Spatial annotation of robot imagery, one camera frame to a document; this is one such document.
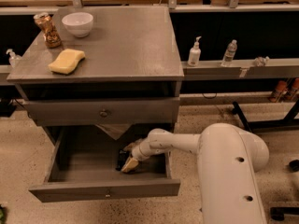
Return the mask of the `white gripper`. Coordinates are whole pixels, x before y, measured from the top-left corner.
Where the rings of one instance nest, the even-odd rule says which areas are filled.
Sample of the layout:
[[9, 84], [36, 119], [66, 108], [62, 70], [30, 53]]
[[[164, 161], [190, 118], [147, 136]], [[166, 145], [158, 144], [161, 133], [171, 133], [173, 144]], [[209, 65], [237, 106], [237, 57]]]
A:
[[129, 157], [121, 168], [123, 173], [130, 173], [138, 166], [140, 161], [145, 161], [155, 154], [154, 149], [150, 147], [148, 138], [137, 139], [122, 150], [132, 154], [132, 157]]

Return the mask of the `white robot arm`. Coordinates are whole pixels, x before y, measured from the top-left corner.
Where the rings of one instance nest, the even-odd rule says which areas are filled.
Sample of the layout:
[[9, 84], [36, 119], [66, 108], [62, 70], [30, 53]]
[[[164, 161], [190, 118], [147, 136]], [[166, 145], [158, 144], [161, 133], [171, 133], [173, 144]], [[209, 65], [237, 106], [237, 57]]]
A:
[[212, 124], [199, 134], [153, 129], [131, 144], [121, 170], [128, 173], [172, 149], [196, 156], [204, 224], [266, 224], [255, 178], [269, 160], [262, 138], [227, 123]]

